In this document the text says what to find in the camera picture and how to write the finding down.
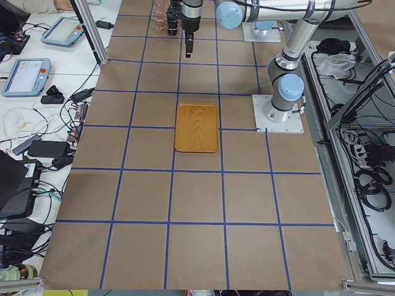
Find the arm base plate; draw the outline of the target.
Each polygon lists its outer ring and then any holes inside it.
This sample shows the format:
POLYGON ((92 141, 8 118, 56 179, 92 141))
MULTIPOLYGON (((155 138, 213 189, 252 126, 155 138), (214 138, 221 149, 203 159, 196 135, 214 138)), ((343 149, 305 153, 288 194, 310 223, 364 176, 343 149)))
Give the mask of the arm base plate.
POLYGON ((256 131, 302 134, 304 129, 297 103, 294 103, 291 110, 279 111, 272 105, 272 97, 272 95, 252 95, 256 131))
POLYGON ((280 43, 280 30, 274 20, 243 23, 244 41, 247 42, 280 43))

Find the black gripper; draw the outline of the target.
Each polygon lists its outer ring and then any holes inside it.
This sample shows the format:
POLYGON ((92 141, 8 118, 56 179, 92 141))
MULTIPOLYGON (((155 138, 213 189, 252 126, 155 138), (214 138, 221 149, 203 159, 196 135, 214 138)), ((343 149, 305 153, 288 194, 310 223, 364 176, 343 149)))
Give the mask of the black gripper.
POLYGON ((198 31, 199 26, 201 22, 201 17, 196 17, 196 18, 190 18, 187 17, 183 14, 181 14, 181 26, 182 29, 186 33, 191 33, 187 34, 185 37, 185 57, 186 58, 191 58, 191 55, 193 53, 193 47, 194 47, 194 34, 196 31, 198 31))

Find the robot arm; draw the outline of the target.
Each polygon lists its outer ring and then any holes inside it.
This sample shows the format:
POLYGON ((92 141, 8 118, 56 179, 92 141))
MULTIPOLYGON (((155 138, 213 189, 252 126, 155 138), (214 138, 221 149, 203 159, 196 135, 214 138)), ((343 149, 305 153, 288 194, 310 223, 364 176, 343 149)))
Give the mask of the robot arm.
POLYGON ((277 25, 276 20, 266 20, 266 21, 256 21, 252 26, 252 30, 254 33, 259 35, 267 34, 271 30, 279 30, 283 31, 283 27, 279 27, 277 25))
POLYGON ((341 18, 349 11, 369 5, 370 1, 216 1, 215 15, 219 24, 227 30, 239 27, 243 22, 295 20, 282 51, 267 67, 273 86, 271 101, 264 107, 265 117, 282 123, 291 116, 295 103, 304 91, 304 82, 296 74, 302 53, 322 22, 341 18))

